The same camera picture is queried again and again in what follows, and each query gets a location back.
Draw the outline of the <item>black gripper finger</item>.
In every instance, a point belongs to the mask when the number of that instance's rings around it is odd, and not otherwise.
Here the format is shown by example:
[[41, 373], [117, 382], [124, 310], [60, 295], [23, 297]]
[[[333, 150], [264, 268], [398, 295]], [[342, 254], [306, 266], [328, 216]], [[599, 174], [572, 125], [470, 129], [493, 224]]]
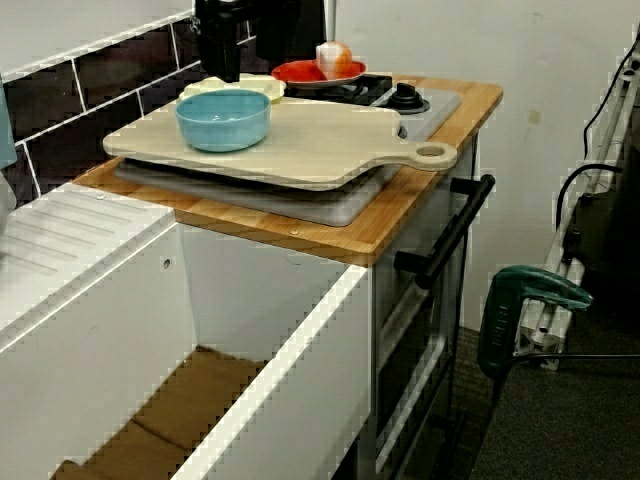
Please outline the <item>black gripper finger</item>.
[[210, 76], [226, 83], [239, 80], [240, 48], [235, 29], [221, 29], [198, 36], [201, 65]]

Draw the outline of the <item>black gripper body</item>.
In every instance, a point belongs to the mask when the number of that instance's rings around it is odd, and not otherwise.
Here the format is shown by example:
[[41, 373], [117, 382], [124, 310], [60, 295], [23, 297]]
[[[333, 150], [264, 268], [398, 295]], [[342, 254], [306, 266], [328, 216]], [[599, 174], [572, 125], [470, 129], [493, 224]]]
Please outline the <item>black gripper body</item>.
[[192, 31], [204, 35], [213, 27], [241, 23], [246, 20], [251, 5], [247, 0], [195, 0]]

